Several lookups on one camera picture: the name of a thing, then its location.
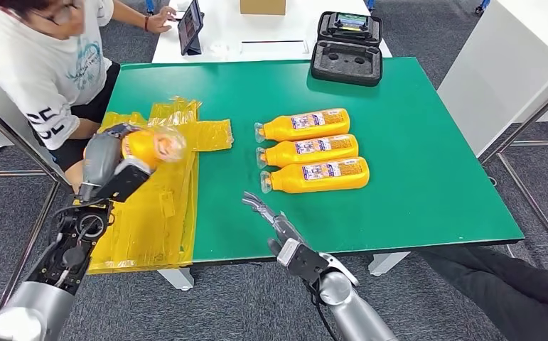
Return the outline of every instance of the robotic arm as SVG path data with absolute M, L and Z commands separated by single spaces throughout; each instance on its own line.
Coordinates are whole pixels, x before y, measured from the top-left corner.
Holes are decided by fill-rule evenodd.
M 90 265 L 90 255 L 109 221 L 112 201 L 124 202 L 151 170 L 136 158 L 122 159 L 128 124 L 96 134 L 85 149 L 80 205 L 56 212 L 56 240 L 0 310 L 0 340 L 56 340 Z
M 283 212 L 275 213 L 256 195 L 245 192 L 242 202 L 252 207 L 276 231 L 278 240 L 267 244 L 282 266 L 298 276 L 305 287 L 330 308 L 346 341 L 397 341 L 393 332 L 355 290 L 358 280 L 330 254 L 312 250 Z M 331 336 L 336 340 L 319 310 Z
M 122 157 L 122 139 L 136 130 L 120 124 L 95 135 L 88 143 L 80 204 L 54 215 L 59 229 L 55 241 L 0 310 L 0 341 L 58 339 L 92 251 L 112 223 L 112 202 L 124 202 L 152 174 L 153 169 L 137 156 Z M 319 303 L 332 310 L 346 341 L 397 341 L 376 311 L 358 295 L 358 280 L 339 260 L 312 250 L 284 213 L 275 213 L 256 195 L 245 192 L 242 202 L 274 228 L 278 240 L 270 239 L 269 248 L 290 274 L 302 279 Z

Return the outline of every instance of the green table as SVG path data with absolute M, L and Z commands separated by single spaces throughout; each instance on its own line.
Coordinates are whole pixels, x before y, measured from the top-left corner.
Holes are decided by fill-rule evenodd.
M 203 102 L 201 119 L 232 120 L 232 149 L 200 155 L 194 263 L 270 257 L 274 230 L 240 203 L 244 190 L 283 210 L 314 249 L 329 253 L 522 239 L 416 59 L 384 63 L 373 88 L 315 80 L 304 61 L 128 65 L 108 110 L 147 117 L 152 103 L 180 95 Z M 349 112 L 370 183 L 261 194 L 254 123 L 333 107 Z

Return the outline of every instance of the yellow plastic bag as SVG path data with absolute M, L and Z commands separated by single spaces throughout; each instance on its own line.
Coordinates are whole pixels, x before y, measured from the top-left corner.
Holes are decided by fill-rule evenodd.
M 114 223 L 92 253 L 90 274 L 172 269 L 192 262 L 198 194 L 198 153 L 231 148 L 230 121 L 198 121 L 200 102 L 175 98 L 155 104 L 149 120 L 109 112 L 101 129 L 120 123 L 174 126 L 185 138 L 181 161 L 161 164 L 126 202 L 116 202 Z

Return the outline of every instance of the hair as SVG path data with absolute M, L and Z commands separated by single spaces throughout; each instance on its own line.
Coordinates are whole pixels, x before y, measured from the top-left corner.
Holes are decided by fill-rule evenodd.
M 29 11 L 42 11 L 53 2 L 53 0 L 0 0 L 0 7 L 11 9 L 19 16 L 24 17 Z

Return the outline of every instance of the plastic bottle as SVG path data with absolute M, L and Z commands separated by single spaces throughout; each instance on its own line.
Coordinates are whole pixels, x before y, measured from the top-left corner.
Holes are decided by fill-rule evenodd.
M 327 109 L 294 116 L 280 116 L 266 124 L 255 124 L 255 139 L 298 141 L 349 132 L 345 109 Z
M 284 167 L 291 163 L 312 163 L 358 155 L 358 140 L 351 134 L 321 137 L 303 141 L 283 141 L 263 149 L 257 148 L 257 165 Z
M 261 190 L 287 193 L 350 190 L 366 186 L 370 170 L 361 157 L 342 158 L 320 163 L 291 164 L 277 172 L 261 172 Z
M 142 129 L 126 135 L 121 142 L 124 158 L 138 158 L 152 170 L 163 162 L 179 160 L 185 147 L 186 140 L 175 129 Z

